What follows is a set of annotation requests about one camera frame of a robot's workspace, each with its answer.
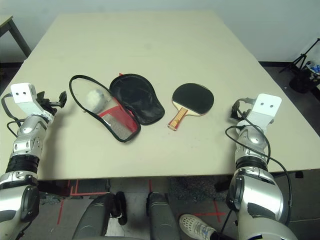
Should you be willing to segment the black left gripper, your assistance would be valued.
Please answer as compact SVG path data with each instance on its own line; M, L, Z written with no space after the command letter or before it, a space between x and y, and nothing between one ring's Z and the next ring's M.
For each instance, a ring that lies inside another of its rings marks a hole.
M67 92L63 91L59 96L59 101L51 102L48 98L45 97L45 91L37 93L37 102L39 105L48 113L55 116L57 113L57 107L63 108L67 102Z

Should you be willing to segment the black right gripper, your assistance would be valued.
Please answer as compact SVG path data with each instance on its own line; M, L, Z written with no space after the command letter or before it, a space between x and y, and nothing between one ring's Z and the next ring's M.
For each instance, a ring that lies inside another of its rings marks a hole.
M236 101L233 104L233 106L231 107L230 118L233 120L238 120L240 122L244 121L248 117L249 113L251 112L251 109L249 108L246 111L242 111L240 110L239 106L239 101Z

